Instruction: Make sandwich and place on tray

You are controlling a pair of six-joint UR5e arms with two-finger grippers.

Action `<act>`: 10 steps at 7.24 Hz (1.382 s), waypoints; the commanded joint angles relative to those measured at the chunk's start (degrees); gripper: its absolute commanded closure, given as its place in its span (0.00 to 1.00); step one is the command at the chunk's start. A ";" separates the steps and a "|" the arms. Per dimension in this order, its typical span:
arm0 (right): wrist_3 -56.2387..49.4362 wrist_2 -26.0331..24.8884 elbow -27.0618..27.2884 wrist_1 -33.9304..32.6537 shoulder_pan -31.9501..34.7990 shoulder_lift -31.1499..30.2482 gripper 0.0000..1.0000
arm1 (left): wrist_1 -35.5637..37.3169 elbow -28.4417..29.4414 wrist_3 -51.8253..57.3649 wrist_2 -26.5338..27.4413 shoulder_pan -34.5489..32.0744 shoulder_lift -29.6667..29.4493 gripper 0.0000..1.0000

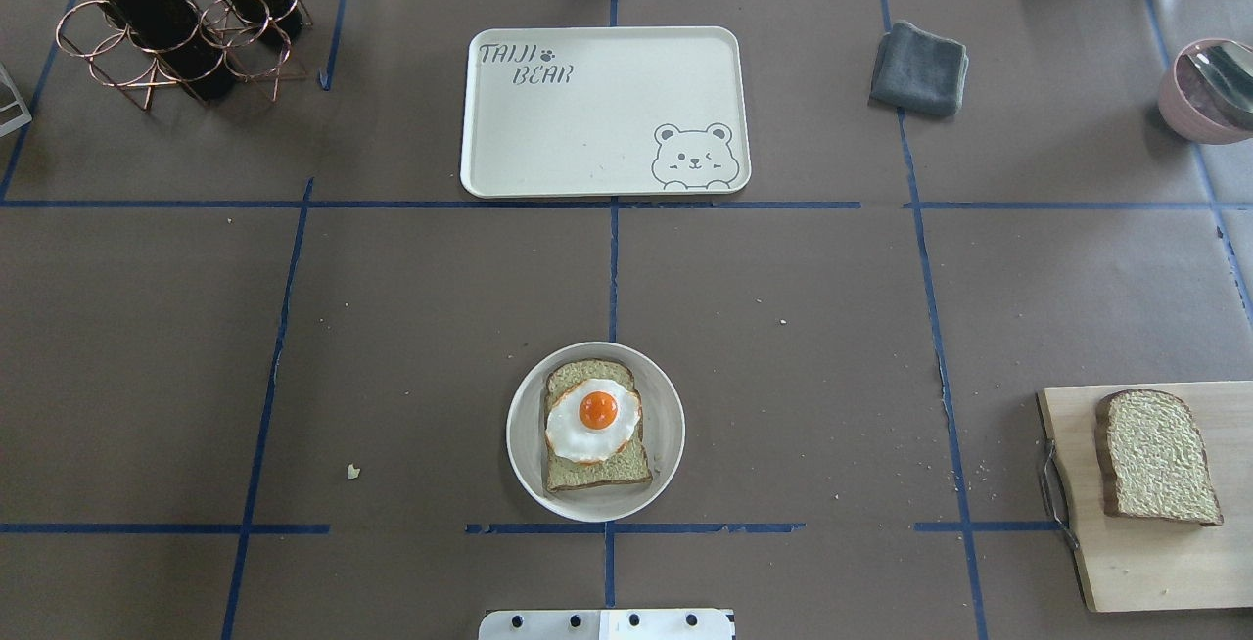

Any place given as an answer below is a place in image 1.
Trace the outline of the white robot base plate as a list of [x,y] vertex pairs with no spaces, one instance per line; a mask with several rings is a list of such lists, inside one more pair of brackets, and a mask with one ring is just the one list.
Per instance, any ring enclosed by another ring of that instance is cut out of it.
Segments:
[[736,639],[732,610],[564,609],[497,610],[482,617],[479,639]]

